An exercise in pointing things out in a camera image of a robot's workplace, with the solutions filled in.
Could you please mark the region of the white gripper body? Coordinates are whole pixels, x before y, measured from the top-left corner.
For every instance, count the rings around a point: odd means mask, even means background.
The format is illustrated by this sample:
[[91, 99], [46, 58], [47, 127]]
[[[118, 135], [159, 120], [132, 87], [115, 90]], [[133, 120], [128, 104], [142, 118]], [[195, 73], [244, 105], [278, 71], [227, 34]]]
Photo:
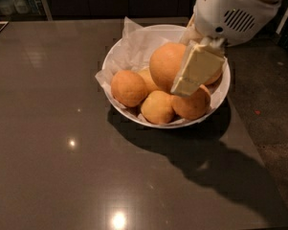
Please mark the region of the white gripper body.
[[196, 30], [226, 38], [229, 45], [251, 40], [277, 14], [280, 0], [196, 0]]

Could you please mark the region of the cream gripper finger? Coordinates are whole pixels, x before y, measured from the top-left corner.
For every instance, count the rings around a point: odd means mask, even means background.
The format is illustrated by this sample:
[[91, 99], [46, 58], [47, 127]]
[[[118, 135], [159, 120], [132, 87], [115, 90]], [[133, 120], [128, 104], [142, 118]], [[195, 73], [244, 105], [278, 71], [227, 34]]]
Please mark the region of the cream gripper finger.
[[170, 93], [189, 97], [214, 77], [225, 63], [224, 40], [193, 40], [187, 46]]
[[192, 15], [179, 40], [179, 42], [184, 45], [189, 45], [190, 43], [200, 43], [203, 39], [203, 36], [196, 30], [194, 19], [195, 16]]

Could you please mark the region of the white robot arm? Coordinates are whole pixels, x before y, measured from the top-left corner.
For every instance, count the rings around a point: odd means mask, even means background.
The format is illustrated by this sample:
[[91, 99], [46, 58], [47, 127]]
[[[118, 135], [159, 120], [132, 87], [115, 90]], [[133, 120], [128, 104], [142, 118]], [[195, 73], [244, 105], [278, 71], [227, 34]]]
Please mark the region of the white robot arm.
[[277, 14], [282, 0], [196, 0], [181, 37], [186, 45], [170, 92], [188, 97], [221, 69], [225, 48], [251, 40]]

